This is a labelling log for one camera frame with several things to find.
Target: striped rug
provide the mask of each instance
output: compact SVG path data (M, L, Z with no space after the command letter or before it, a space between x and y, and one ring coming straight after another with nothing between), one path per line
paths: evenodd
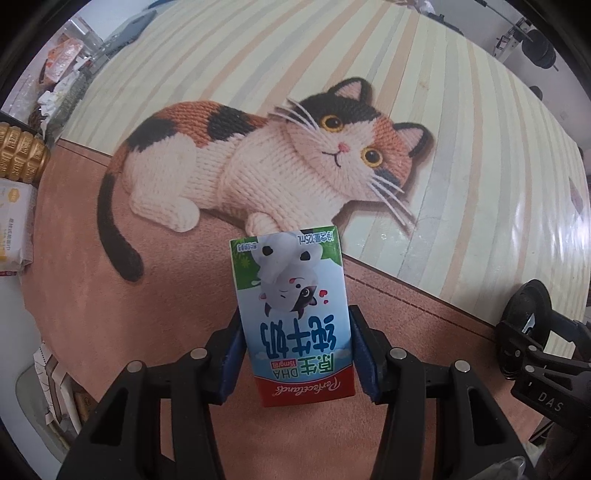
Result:
M340 225L345 253L490 323L539 278L556 310L582 320L590 209L576 144L502 64L409 9L179 1L104 68L63 136L112 154L171 103L212 99L264 115L348 76L368 79L378 109L426 125L436 145L407 196L415 230L356 205Z

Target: metal screw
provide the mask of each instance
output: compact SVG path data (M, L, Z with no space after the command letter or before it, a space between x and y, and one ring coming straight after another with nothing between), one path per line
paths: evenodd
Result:
M193 360L201 360L202 358L207 357L207 350L205 348L194 348L191 350L191 358Z
M133 360L132 362L129 362L127 364L127 371L134 374L142 370L142 366L142 362L140 362L139 360Z
M403 358L406 358L406 350L398 347L392 348L390 350L390 356L396 360L402 360Z
M470 364L468 362L466 362L465 360L458 360L454 366L460 371L460 372L468 372L470 370Z

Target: red label band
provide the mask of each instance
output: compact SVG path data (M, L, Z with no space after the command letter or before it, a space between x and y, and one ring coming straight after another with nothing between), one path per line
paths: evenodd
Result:
M301 405L355 395L353 365L312 382L284 383L255 377L263 407Z

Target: knitted cat pattern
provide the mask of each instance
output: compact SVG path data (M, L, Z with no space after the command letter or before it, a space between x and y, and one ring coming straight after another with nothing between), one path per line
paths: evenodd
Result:
M399 198L431 135L393 123L370 104L371 86L350 78L269 118L211 101L182 102L147 118L117 149L100 185L97 222L112 265L126 280L144 273L115 225L118 177L131 210L175 232L200 209L244 221L249 236L331 225L347 202L381 202L407 228Z

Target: blue gripper pad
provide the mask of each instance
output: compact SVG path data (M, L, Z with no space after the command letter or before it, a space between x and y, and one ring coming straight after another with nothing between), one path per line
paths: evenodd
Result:
M380 374L372 349L362 334L362 331L365 332L365 336L372 335L372 332L357 305L349 306L349 321L353 344L353 363L361 382L361 388L372 402L377 402L381 396Z
M212 354L210 368L216 377L215 403L221 405L234 392L246 353L246 340L238 309L227 328L212 333L206 349Z

